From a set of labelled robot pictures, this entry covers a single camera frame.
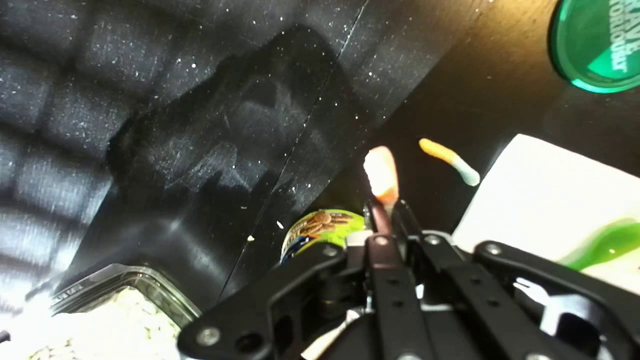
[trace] white paper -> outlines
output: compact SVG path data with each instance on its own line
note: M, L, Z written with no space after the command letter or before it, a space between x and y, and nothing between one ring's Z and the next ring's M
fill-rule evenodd
M498 240L563 260L598 227L639 208L639 177L521 134L484 177L455 243L472 251L482 240Z

